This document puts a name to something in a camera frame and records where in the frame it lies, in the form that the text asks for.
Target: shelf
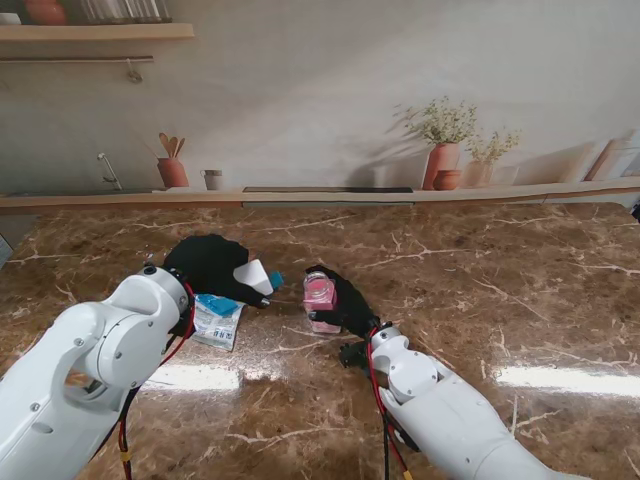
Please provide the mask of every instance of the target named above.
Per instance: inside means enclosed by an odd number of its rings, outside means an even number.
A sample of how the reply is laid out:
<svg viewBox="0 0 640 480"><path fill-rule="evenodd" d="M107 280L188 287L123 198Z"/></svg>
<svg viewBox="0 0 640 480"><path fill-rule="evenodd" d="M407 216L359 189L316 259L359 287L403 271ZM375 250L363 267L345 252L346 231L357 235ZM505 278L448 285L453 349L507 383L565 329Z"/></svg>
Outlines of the shelf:
<svg viewBox="0 0 640 480"><path fill-rule="evenodd" d="M4 213L38 213L56 208L164 208L180 206L240 206L248 202L305 203L305 202L466 202L505 203L524 200L553 201L560 198L589 197L640 192L640 177L581 183L553 183L512 187L476 188L445 192L417 191L414 193L243 193L225 192L182 193L113 193L89 196L0 196L0 215Z"/></svg>
<svg viewBox="0 0 640 480"><path fill-rule="evenodd" d="M105 42L117 40L179 40L194 38L189 23L45 27L0 26L0 42Z"/></svg>

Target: brown marble surface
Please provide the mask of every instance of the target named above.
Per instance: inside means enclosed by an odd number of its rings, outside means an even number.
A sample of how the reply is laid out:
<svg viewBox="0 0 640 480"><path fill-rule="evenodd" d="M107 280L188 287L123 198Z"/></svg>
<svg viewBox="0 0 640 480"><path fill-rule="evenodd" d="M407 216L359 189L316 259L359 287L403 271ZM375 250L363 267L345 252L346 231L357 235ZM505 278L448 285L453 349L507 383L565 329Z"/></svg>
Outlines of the brown marble surface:
<svg viewBox="0 0 640 480"><path fill-rule="evenodd" d="M135 478L381 478L369 385L337 361L350 337L311 333L300 307L303 269L318 262L487 396L547 465L638 476L640 227L616 205L45 216L0 271L0 372L65 307L105 298L205 232L243 243L286 285L269 309L243 313L233 353L189 341L165 383L140 392ZM112 438L80 478L123 478L116 450ZM414 478L444 478L403 451Z"/></svg>

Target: black gripper glove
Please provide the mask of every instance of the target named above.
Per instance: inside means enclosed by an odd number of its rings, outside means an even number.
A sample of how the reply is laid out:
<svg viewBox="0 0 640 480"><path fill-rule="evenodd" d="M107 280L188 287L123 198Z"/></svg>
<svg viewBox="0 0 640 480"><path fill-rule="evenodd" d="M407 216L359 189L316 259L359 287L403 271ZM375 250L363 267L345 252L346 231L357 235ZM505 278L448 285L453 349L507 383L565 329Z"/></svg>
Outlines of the black gripper glove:
<svg viewBox="0 0 640 480"><path fill-rule="evenodd" d="M307 268L307 273L322 272L333 280L337 294L337 304L331 311L311 312L318 322L343 326L354 335L365 338L371 329L380 325L380 319L373 314L362 294L353 284L324 265Z"/></svg>
<svg viewBox="0 0 640 480"><path fill-rule="evenodd" d="M253 288L238 282L233 271L249 261L249 251L220 235L191 236L171 250L162 268L175 268L185 275L195 293L220 297L264 308L269 300Z"/></svg>

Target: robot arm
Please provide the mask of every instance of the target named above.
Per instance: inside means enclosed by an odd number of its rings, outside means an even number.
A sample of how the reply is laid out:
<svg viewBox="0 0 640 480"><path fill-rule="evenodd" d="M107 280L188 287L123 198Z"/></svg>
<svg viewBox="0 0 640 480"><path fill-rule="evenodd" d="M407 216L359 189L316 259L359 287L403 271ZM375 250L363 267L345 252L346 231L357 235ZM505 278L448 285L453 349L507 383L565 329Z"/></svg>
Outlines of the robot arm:
<svg viewBox="0 0 640 480"><path fill-rule="evenodd" d="M454 480L580 479L555 472L526 450L471 385L431 356L408 350L395 327L372 339L374 369L388 376L379 388L391 416L429 461Z"/></svg>
<svg viewBox="0 0 640 480"><path fill-rule="evenodd" d="M188 305L176 277L146 267L103 302L64 311L0 382L0 480L74 478L158 368ZM71 371L93 381L69 386Z"/></svg>

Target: terracotta vase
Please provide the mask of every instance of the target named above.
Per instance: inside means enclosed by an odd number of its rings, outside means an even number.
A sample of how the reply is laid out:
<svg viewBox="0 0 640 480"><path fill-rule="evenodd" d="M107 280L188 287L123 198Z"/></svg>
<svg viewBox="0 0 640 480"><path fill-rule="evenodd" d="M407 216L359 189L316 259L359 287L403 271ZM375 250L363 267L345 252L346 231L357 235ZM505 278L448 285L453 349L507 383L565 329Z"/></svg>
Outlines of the terracotta vase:
<svg viewBox="0 0 640 480"><path fill-rule="evenodd" d="M440 143L431 150L427 172L422 182L423 190L433 190L433 181L440 170L455 170L460 159L460 145L457 143Z"/></svg>
<svg viewBox="0 0 640 480"><path fill-rule="evenodd" d="M189 179L184 171L184 166L177 158L159 158L158 170L167 188L188 187Z"/></svg>
<svg viewBox="0 0 640 480"><path fill-rule="evenodd" d="M493 174L493 165L485 162L473 161L464 169L462 179L460 180L461 188L478 188L489 185L491 175Z"/></svg>
<svg viewBox="0 0 640 480"><path fill-rule="evenodd" d="M455 190L460 181L462 170L439 170L433 180L434 190Z"/></svg>
<svg viewBox="0 0 640 480"><path fill-rule="evenodd" d="M60 26L67 24L64 9L56 0L25 0L27 12L38 25Z"/></svg>

